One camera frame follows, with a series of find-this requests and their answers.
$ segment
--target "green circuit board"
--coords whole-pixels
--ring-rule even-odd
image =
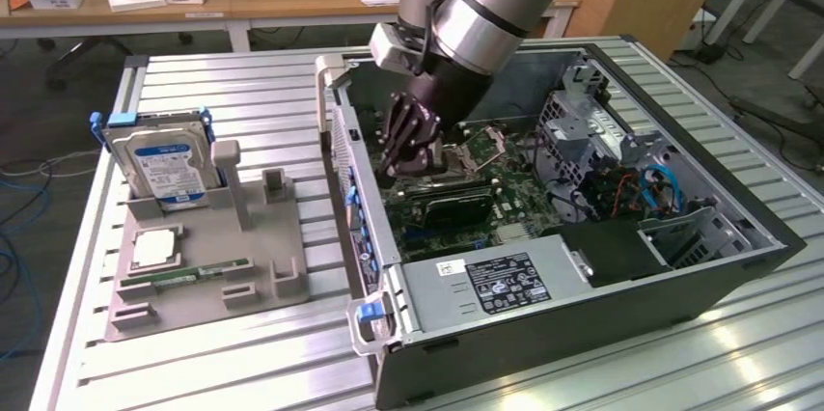
[[[562,223],[543,184],[532,176],[530,133],[503,135],[486,124],[467,129],[468,139],[444,145],[446,173],[400,178],[389,189],[380,190],[405,261],[500,245],[508,241],[502,234],[511,232],[516,239],[534,238]],[[376,165],[379,146],[367,145]]]

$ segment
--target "floor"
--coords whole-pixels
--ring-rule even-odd
[[[707,0],[706,5],[709,9],[722,11],[727,2],[729,0]],[[747,1],[738,20],[759,2],[761,0]],[[365,44],[369,33],[371,26],[316,27],[301,33],[299,29],[289,28],[275,33],[255,33],[252,38],[255,49],[276,49],[283,46],[311,48]],[[781,15],[775,17],[754,44],[745,45],[737,38],[731,40],[743,55],[741,62],[725,58],[714,65],[699,68],[730,96],[746,98],[799,121],[813,120],[821,117],[819,112],[824,109],[806,108],[809,96],[803,86],[786,78],[785,73],[821,33],[824,18],[793,4],[786,4]],[[173,34],[124,37],[122,41],[136,54],[229,51],[226,36],[218,32],[196,33],[194,42],[189,45],[180,44]],[[94,49],[65,74],[66,90],[53,93],[42,86],[41,72],[74,40],[56,42],[57,49],[46,53],[33,41],[19,41],[14,50],[0,58],[0,88],[3,92],[0,102],[0,164],[26,158],[53,158],[68,152],[86,151],[97,147],[88,132],[88,116],[89,112],[105,112],[110,107],[118,86],[122,56],[113,49]],[[2,41],[0,49],[7,49],[10,45],[10,41]],[[691,62],[683,55],[677,55],[675,59],[682,63]],[[677,71],[706,98],[729,110],[723,97],[713,89],[706,77],[693,68],[678,68]],[[805,78],[809,85],[824,87],[824,59],[815,62]],[[777,152],[777,136],[771,128],[750,117],[738,122],[755,139]],[[818,148],[791,134],[786,137],[785,155],[797,163],[814,165],[819,155]],[[80,157],[60,164],[57,173],[80,171],[92,165],[92,156]],[[18,167],[33,166],[34,164],[29,163]],[[824,190],[824,177],[803,171],[798,173],[818,190]],[[41,184],[42,179],[31,177],[19,182],[34,187]],[[22,354],[0,361],[0,377],[3,378],[0,381],[0,411],[23,409],[30,399],[89,182],[90,175],[56,178],[49,186],[50,206],[30,226],[9,233],[17,253],[30,269],[42,301],[44,322],[23,347]],[[0,215],[5,216],[5,210],[19,206],[30,194],[29,191],[19,192],[0,187]],[[5,293],[9,283],[9,277],[0,279],[0,293]],[[19,283],[9,301],[0,305],[0,357],[29,332],[34,313],[25,285]]]

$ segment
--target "white sticker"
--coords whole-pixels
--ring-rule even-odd
[[[437,274],[440,276],[448,276],[450,274],[458,274],[466,272],[466,261],[463,259],[441,261],[437,263]]]
[[[186,13],[185,18],[220,18],[222,13]]]
[[[197,168],[189,165],[192,148],[185,144],[134,150],[142,176],[152,194],[164,202],[180,203],[205,192]]]

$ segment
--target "metal table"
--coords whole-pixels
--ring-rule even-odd
[[[809,245],[697,320],[409,409],[817,407],[824,200],[646,50],[608,38],[596,44]],[[31,409],[371,409],[369,368],[344,327],[348,295],[315,129],[312,62],[331,52],[340,49],[157,57],[125,69],[116,110],[208,106],[217,137],[243,148],[241,175],[281,165],[296,178],[311,301],[104,342],[126,188],[102,153]],[[644,124],[611,92],[630,125]]]

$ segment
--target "blue cable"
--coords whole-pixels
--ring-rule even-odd
[[[9,351],[5,352],[2,356],[0,356],[0,363],[9,359],[17,351],[22,349],[22,347],[33,340],[40,328],[42,327],[42,305],[40,304],[40,295],[37,294],[37,289],[34,288],[34,283],[30,280],[30,273],[27,272],[27,266],[22,263],[21,259],[11,253],[3,250],[0,250],[0,256],[5,257],[9,260],[10,264],[17,266],[17,271],[22,275],[22,281],[27,285],[27,290],[30,291],[30,298],[34,302],[34,322],[30,325],[30,330],[27,334],[17,344],[11,347]]]
[[[2,232],[5,234],[15,233],[22,228],[25,228],[27,225],[30,225],[34,221],[37,221],[37,219],[42,216],[42,214],[45,213],[46,209],[49,208],[49,204],[52,203],[52,195],[49,194],[49,191],[46,190],[45,186],[25,186],[25,185],[21,185],[21,184],[14,184],[11,182],[6,182],[2,179],[0,179],[0,185],[3,185],[6,187],[10,187],[11,189],[17,189],[19,191],[36,192],[38,196],[42,196],[42,202],[40,204],[40,209],[34,212],[34,214],[30,217],[27,217],[26,220],[23,220],[21,223],[18,223],[15,226],[13,226],[10,228],[3,228],[2,229]]]
[[[658,164],[648,165],[640,171],[640,179],[638,182],[640,184],[640,189],[643,190],[642,196],[643,196],[643,199],[646,200],[646,203],[653,208],[658,207],[658,204],[655,203],[655,199],[653,198],[653,195],[646,189],[646,186],[648,185],[648,183],[646,182],[646,176],[643,175],[646,172],[651,172],[651,171],[661,173],[669,180],[669,185],[671,186],[671,191],[674,194],[674,200],[675,200],[675,205],[678,207],[678,212],[683,211],[683,196],[681,195],[681,188],[678,187],[678,179],[671,173],[671,170],[669,170],[663,165],[658,165]]]

